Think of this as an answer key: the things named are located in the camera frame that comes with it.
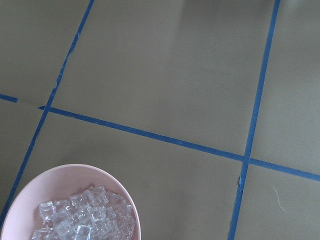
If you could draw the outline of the clear ice cubes pile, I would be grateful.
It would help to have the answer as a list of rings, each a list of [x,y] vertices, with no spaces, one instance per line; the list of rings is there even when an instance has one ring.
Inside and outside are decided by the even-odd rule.
[[[33,240],[131,240],[137,224],[133,206],[103,185],[38,208],[42,226]]]

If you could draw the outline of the pink bowl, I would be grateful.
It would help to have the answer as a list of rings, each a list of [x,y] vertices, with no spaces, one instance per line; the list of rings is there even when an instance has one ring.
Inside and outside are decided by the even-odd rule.
[[[136,225],[132,239],[140,240],[141,224],[133,199],[112,175],[86,164],[66,164],[51,168],[31,180],[16,196],[2,225],[2,240],[29,240],[41,224],[39,204],[63,200],[93,186],[105,186],[121,194],[132,206]]]

